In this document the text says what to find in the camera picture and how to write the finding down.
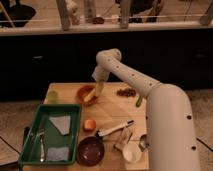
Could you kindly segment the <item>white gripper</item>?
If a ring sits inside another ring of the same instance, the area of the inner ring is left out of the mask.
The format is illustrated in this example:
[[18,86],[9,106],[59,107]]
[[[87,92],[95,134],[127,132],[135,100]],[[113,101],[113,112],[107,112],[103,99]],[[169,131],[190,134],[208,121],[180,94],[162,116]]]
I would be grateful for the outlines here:
[[104,87],[103,82],[106,82],[109,78],[109,72],[105,70],[103,67],[101,67],[100,65],[97,65],[92,74],[92,77],[97,82],[95,87],[95,95],[99,96]]

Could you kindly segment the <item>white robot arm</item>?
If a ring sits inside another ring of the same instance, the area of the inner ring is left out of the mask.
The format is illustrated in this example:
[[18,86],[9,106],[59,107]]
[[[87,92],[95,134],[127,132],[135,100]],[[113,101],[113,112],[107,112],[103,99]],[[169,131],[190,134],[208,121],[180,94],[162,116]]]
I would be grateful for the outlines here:
[[201,171],[187,94],[178,86],[161,83],[122,64],[121,58],[116,48],[98,52],[92,77],[106,82],[113,73],[146,99],[150,171]]

